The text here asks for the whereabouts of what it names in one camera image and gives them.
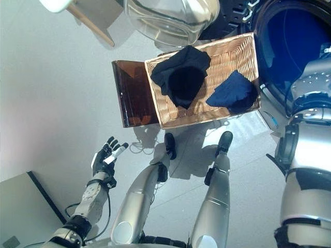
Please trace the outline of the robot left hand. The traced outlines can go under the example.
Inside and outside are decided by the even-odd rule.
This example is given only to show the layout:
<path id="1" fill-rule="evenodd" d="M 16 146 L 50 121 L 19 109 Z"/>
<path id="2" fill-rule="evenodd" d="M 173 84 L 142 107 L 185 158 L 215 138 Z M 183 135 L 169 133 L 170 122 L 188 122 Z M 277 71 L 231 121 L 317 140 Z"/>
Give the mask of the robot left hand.
<path id="1" fill-rule="evenodd" d="M 108 175 L 112 172 L 117 158 L 128 148 L 128 143 L 120 144 L 113 136 L 110 137 L 103 147 L 94 154 L 91 168 L 93 176 L 99 172 L 105 172 Z"/>

